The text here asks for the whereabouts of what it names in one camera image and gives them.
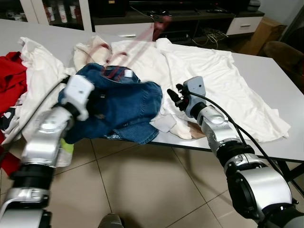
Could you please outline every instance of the tiled floor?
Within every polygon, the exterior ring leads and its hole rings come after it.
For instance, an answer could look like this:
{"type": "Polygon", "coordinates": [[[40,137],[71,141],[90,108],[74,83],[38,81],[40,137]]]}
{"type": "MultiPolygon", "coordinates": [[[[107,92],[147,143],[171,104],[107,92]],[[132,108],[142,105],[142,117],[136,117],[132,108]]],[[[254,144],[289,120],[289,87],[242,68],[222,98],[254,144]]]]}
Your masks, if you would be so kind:
{"type": "MultiPolygon", "coordinates": [[[[20,156],[23,144],[13,153],[20,156]]],[[[2,172],[1,200],[10,185],[2,172]]],[[[304,199],[291,189],[304,211],[304,199]]],[[[72,164],[56,170],[51,191],[55,228],[97,228],[110,212],[126,228],[257,227],[234,211],[210,152],[85,139],[75,145],[72,164]]]]}

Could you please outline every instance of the denim jeans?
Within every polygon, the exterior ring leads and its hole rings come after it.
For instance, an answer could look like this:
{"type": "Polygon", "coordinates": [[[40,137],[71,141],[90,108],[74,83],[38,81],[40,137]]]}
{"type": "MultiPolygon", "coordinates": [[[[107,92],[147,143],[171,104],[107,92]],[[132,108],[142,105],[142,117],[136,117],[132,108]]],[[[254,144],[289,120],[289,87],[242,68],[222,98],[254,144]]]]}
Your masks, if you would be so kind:
{"type": "MultiPolygon", "coordinates": [[[[161,107],[160,86],[154,82],[141,83],[134,72],[125,76],[124,71],[128,68],[120,66],[112,79],[105,77],[113,69],[117,69],[116,66],[104,70],[103,66],[90,63],[77,72],[92,82],[95,90],[87,105],[89,118],[77,121],[67,132],[67,143],[76,143],[82,138],[106,137],[145,144],[157,136],[158,130],[149,122],[161,107]]],[[[58,100],[63,97],[62,90],[58,100]]]]}

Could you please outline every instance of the brown chair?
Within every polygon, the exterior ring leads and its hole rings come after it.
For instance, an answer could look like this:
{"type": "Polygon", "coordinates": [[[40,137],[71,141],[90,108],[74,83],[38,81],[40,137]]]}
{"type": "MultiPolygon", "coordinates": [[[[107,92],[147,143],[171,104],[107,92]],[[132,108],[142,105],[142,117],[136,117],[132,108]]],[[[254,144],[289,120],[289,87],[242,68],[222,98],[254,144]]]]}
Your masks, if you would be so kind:
{"type": "Polygon", "coordinates": [[[269,41],[264,45],[263,52],[274,59],[304,94],[304,54],[280,41],[269,41]]]}

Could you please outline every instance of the red garment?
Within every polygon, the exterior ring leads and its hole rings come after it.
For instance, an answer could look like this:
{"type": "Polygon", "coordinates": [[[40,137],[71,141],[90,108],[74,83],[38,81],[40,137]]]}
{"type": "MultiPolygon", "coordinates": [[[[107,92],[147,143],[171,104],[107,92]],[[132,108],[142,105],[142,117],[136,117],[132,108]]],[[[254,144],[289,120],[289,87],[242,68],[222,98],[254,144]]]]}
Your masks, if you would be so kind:
{"type": "Polygon", "coordinates": [[[19,56],[20,52],[9,52],[0,57],[0,116],[27,91],[27,68],[19,56]]]}
{"type": "MultiPolygon", "coordinates": [[[[0,57],[0,116],[9,107],[14,106],[18,98],[27,91],[26,70],[21,64],[20,52],[9,52],[6,56],[0,57]]],[[[4,137],[0,131],[0,144],[4,137]]],[[[19,159],[8,153],[3,160],[1,167],[11,175],[19,167],[19,159]]]]}

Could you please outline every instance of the white cabinet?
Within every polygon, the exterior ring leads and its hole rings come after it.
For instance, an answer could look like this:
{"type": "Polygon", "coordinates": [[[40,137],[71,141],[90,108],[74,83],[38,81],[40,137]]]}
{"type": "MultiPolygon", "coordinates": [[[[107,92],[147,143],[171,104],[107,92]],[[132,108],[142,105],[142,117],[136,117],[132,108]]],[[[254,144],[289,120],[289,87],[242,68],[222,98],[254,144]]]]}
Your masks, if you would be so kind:
{"type": "Polygon", "coordinates": [[[31,0],[39,24],[92,31],[88,0],[31,0]]]}
{"type": "Polygon", "coordinates": [[[106,33],[110,35],[138,38],[144,32],[150,31],[145,34],[143,40],[152,41],[153,37],[153,23],[137,23],[137,24],[115,24],[115,25],[96,25],[96,33],[106,33]]]}
{"type": "Polygon", "coordinates": [[[263,17],[233,18],[227,35],[255,32],[263,17]]]}
{"type": "Polygon", "coordinates": [[[31,0],[1,0],[0,19],[38,23],[31,0]]]}

